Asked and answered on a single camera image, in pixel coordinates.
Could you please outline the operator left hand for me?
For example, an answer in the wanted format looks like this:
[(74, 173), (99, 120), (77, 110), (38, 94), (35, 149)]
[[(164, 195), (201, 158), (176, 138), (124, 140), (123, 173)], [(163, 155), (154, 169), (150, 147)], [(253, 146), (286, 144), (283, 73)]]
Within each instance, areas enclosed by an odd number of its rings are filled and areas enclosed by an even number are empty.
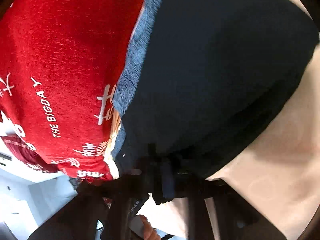
[(150, 222), (144, 215), (138, 215), (143, 223), (143, 239), (144, 240), (160, 240), (161, 237), (157, 231), (151, 226)]

